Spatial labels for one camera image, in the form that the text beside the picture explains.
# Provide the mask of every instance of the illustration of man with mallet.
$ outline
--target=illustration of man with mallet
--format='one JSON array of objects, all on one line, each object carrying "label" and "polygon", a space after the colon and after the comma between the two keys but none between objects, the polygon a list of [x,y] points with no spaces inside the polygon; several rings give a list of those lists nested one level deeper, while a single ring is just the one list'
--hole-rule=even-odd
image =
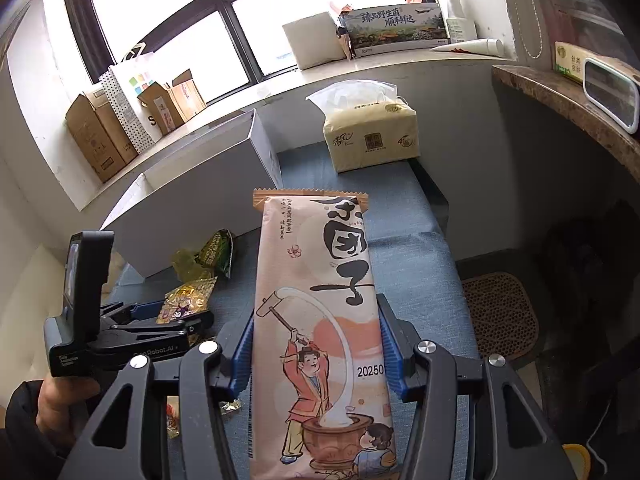
[{"label": "illustration of man with mallet", "polygon": [[272,313],[289,330],[290,337],[282,359],[282,370],[294,385],[298,400],[289,410],[287,436],[282,447],[283,464],[292,464],[302,456],[302,423],[324,415],[331,408],[329,401],[329,359],[308,337],[300,335],[276,311],[281,299],[271,294],[255,311],[259,317]]}]

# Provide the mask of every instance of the black sleeve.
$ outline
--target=black sleeve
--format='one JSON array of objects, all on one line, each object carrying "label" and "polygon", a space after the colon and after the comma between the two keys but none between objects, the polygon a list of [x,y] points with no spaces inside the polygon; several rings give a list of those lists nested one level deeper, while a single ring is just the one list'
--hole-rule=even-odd
[{"label": "black sleeve", "polygon": [[36,426],[42,381],[22,383],[9,401],[0,434],[0,468],[12,480],[55,480],[65,459]]}]

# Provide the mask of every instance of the silver screw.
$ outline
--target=silver screw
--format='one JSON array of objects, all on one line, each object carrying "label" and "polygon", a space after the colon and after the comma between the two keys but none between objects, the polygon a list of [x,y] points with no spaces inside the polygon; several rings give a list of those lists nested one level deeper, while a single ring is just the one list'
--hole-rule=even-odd
[{"label": "silver screw", "polygon": [[502,357],[500,354],[491,354],[489,356],[489,364],[491,366],[497,366],[498,368],[503,367],[507,360]]},{"label": "silver screw", "polygon": [[433,354],[436,351],[436,343],[433,341],[420,341],[418,343],[418,350],[423,354]]},{"label": "silver screw", "polygon": [[134,355],[129,361],[129,364],[134,368],[142,368],[149,362],[149,358],[146,355]]},{"label": "silver screw", "polygon": [[213,354],[218,349],[218,343],[215,341],[203,341],[198,346],[201,354]]}]

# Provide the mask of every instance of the mirror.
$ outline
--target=mirror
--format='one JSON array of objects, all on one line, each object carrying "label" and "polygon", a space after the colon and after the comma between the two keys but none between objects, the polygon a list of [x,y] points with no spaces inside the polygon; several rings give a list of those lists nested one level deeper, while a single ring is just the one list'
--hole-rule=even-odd
[{"label": "mirror", "polygon": [[584,60],[584,93],[625,131],[638,129],[638,87],[623,73],[590,57]]}]

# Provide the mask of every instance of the white cable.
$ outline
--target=white cable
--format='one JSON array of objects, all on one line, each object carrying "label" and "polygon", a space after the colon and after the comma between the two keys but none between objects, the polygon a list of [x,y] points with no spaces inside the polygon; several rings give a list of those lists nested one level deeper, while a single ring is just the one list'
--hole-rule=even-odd
[{"label": "white cable", "polygon": [[538,19],[538,11],[536,10],[536,3],[534,0],[531,0],[531,6],[533,7],[533,13],[536,16],[536,23],[538,25],[538,38],[540,39],[540,50],[535,56],[529,52],[529,49],[527,48],[527,44],[525,43],[524,38],[522,37],[522,25],[520,24],[520,12],[518,11],[518,0],[513,0],[513,4],[516,7],[516,17],[518,19],[518,33],[520,35],[520,39],[522,40],[522,46],[524,47],[525,52],[531,59],[537,59],[540,56],[542,56],[542,27],[540,26],[540,20]]},{"label": "white cable", "polygon": [[587,439],[587,449],[590,451],[590,453],[593,455],[593,457],[600,462],[600,465],[604,468],[604,474],[607,474],[607,472],[609,471],[609,468],[607,467],[607,463],[600,458],[600,456],[596,453],[596,450],[593,449],[593,447],[591,447],[591,439],[596,435],[596,433],[598,433],[598,430],[600,429],[600,426],[602,425],[602,421],[604,420],[604,418],[607,416],[607,413],[609,413],[609,407],[611,406],[611,400],[613,399],[613,396],[609,397],[609,402],[607,402],[607,409],[604,410],[604,413],[602,414],[602,416],[600,417],[600,421],[598,423],[598,425],[596,426],[596,429],[593,430],[593,433],[591,433],[591,436]]}]

